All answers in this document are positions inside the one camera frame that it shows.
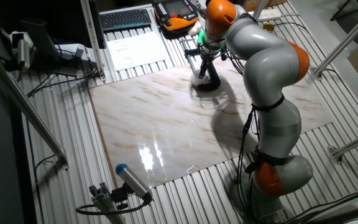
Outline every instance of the marble tile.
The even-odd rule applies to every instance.
[[[222,84],[212,93],[192,89],[189,65],[89,89],[113,169],[126,163],[154,187],[238,155],[251,102],[230,61],[214,64]],[[283,93],[303,132],[331,122],[307,81]],[[249,133],[246,149],[256,144]]]

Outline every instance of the blue cap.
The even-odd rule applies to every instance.
[[[116,173],[119,175],[127,166],[127,164],[118,164],[116,166]]]

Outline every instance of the metal bar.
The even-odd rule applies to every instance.
[[[82,6],[82,11],[84,12],[85,22],[87,24],[93,54],[94,54],[94,57],[96,60],[96,66],[98,67],[99,77],[100,77],[101,81],[106,81],[106,77],[104,76],[103,63],[102,63],[102,59],[100,56],[98,38],[96,37],[96,31],[94,29],[94,23],[93,23],[93,19],[92,19],[90,3],[88,0],[81,0],[81,6]]]
[[[357,37],[357,35],[358,35],[358,24],[350,31],[347,37],[341,43],[339,43],[335,47],[335,49],[323,60],[323,62],[321,62],[321,64],[314,71],[314,74],[315,75],[320,74],[352,42],[352,40],[354,40]]]
[[[348,151],[350,151],[351,149],[354,149],[357,146],[358,146],[358,138],[356,140],[350,142],[349,144],[343,146],[342,148],[340,148],[338,150],[335,150],[333,152],[333,156],[335,158],[337,158],[337,157],[343,155],[345,152],[348,152]]]
[[[256,20],[258,20],[260,13],[266,6],[267,0],[259,0],[258,6],[256,7],[254,14],[252,15]]]
[[[52,135],[48,127],[42,121],[35,108],[31,105],[28,97],[23,93],[18,86],[16,80],[12,78],[4,69],[0,61],[0,83],[4,85],[9,97],[15,102],[17,107],[24,113],[27,119],[31,122],[33,127],[41,135],[42,139],[48,144],[51,150],[56,154],[58,159],[61,160],[63,168],[68,168],[67,156],[63,149],[59,146],[55,137]]]

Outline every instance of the document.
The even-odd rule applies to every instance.
[[[160,62],[168,58],[162,40],[154,32],[107,42],[115,71]]]

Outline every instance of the keyboard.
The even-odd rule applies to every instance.
[[[146,9],[100,15],[103,31],[149,26],[152,21]]]

